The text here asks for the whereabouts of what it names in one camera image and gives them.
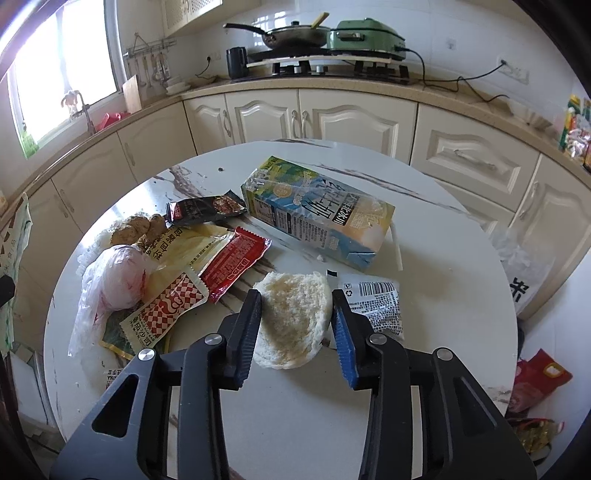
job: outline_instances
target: black snack wrapper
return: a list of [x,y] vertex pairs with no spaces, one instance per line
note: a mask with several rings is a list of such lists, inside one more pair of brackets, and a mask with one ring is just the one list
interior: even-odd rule
[[233,191],[215,197],[198,197],[166,204],[166,219],[173,225],[215,222],[246,212],[246,204]]

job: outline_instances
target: utensil rack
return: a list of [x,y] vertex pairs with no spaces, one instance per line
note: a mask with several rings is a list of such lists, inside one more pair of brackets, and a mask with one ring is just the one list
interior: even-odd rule
[[135,32],[135,41],[134,46],[128,48],[126,52],[123,54],[123,58],[127,59],[134,59],[136,57],[141,57],[142,55],[154,53],[154,52],[161,52],[161,51],[168,51],[168,49],[177,44],[175,38],[162,38],[160,40],[155,40],[151,42],[146,42],[139,33]]

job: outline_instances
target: checkered pattern packet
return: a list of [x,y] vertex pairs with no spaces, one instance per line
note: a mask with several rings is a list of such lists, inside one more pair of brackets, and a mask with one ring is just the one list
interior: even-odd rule
[[134,352],[153,347],[184,312],[201,305],[208,296],[202,280],[191,268],[186,269],[152,302],[121,322]]

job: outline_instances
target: green electric grill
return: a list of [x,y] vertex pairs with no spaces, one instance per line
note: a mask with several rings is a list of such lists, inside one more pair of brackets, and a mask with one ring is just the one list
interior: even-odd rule
[[404,38],[382,22],[373,18],[365,20],[343,20],[327,35],[326,47],[329,50],[388,53],[394,60],[404,60],[406,52]]

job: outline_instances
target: yellow handle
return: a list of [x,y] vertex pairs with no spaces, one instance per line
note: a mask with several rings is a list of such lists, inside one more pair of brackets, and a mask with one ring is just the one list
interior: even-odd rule
[[326,18],[329,16],[328,12],[322,12],[318,15],[318,18],[312,22],[312,28],[318,27]]

